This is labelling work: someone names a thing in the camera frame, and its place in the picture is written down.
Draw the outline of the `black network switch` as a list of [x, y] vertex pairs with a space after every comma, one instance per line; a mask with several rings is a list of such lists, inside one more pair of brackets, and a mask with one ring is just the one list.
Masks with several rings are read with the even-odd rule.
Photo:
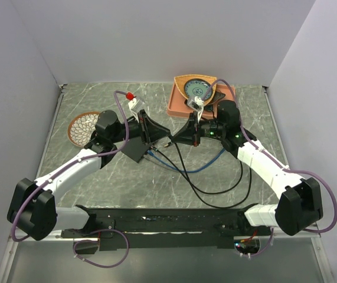
[[121, 152], [134, 162], [139, 163], [151, 145], [151, 143], [144, 143], [140, 137], [136, 137], [130, 139]]

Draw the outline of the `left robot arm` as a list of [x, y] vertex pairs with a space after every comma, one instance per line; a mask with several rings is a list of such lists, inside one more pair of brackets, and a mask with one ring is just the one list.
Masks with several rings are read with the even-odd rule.
[[11, 238], [22, 230], [36, 241], [52, 231], [74, 229], [81, 236], [95, 233], [96, 220], [86, 208], [59, 208], [57, 203], [78, 182], [102, 169], [130, 139], [140, 138], [146, 144], [170, 136], [168, 128], [153, 121], [144, 110], [132, 119], [120, 122], [114, 111], [99, 114], [90, 141], [71, 160], [34, 181], [22, 179], [16, 185], [7, 220], [12, 224]]

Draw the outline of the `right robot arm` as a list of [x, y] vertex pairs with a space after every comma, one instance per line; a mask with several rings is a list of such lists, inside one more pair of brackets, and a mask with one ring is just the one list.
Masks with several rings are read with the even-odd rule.
[[172, 142], [198, 146], [203, 137], [220, 141], [226, 151], [262, 178], [279, 200], [274, 205], [256, 204], [246, 209], [237, 221], [242, 234], [250, 235], [258, 226], [266, 226], [278, 227], [293, 236], [323, 217], [318, 181], [290, 173], [272, 156], [242, 127], [234, 101], [218, 103], [217, 116], [211, 120], [198, 120], [197, 112], [191, 113], [183, 128], [173, 135]]

